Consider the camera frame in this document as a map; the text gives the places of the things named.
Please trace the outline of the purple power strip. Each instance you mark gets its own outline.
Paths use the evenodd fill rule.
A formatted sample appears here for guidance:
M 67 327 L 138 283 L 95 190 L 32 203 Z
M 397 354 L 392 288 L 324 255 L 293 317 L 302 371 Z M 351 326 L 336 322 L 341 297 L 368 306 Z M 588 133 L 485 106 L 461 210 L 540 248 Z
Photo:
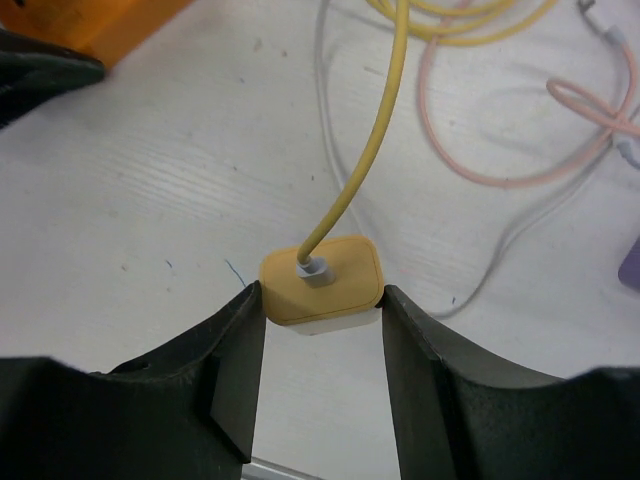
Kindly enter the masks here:
M 640 291 L 640 239 L 637 239 L 618 269 L 618 279 L 622 285 Z

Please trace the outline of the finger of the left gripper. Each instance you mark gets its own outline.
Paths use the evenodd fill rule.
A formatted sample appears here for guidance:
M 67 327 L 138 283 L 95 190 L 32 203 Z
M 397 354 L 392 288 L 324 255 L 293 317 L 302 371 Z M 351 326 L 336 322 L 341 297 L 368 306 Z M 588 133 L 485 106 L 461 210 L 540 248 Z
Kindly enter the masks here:
M 74 50 L 1 31 L 1 126 L 68 92 L 101 82 L 102 62 Z

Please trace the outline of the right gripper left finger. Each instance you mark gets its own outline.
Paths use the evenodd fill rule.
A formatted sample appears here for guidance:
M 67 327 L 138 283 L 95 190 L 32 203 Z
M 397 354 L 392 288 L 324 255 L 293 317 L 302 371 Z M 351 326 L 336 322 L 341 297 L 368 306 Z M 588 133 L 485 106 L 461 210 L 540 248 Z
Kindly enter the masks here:
M 252 283 L 108 373 L 1 362 L 5 479 L 237 479 L 251 460 L 266 317 Z

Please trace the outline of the orange power strip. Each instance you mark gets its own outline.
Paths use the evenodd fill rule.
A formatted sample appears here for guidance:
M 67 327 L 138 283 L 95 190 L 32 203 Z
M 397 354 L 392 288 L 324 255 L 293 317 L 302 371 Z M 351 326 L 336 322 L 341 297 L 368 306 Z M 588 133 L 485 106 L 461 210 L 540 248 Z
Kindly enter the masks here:
M 190 4 L 190 0 L 2 0 L 1 24 L 111 68 Z

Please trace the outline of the yellow charger plug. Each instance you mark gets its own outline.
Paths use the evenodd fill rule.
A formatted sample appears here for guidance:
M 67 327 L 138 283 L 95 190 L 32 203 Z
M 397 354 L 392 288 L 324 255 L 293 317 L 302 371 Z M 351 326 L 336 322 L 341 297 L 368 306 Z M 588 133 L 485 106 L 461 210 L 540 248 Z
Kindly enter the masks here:
M 263 308 L 271 322 L 313 336 L 379 319 L 384 276 L 371 240 L 361 235 L 324 240 L 303 266 L 296 256 L 295 247 L 278 250 L 260 266 Z

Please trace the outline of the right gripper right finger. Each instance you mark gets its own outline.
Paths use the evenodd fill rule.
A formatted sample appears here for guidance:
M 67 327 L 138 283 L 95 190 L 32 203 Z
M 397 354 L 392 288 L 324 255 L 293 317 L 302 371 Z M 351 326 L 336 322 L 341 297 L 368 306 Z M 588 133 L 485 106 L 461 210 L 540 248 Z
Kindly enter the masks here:
M 403 478 L 638 477 L 637 368 L 538 372 L 436 321 L 393 285 L 382 333 Z

